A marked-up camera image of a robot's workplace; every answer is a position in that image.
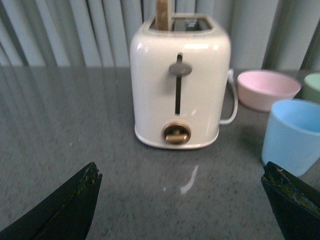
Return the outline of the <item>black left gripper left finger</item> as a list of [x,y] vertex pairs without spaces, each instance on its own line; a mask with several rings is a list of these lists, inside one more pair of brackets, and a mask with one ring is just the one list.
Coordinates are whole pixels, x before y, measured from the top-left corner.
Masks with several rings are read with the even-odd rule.
[[89,163],[33,209],[0,232],[2,240],[84,240],[103,175]]

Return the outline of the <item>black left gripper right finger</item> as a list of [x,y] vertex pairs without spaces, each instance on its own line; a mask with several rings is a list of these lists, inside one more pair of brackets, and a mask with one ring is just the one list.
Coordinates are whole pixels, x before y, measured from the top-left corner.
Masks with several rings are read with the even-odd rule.
[[272,212],[286,240],[320,238],[320,192],[269,161],[261,177]]

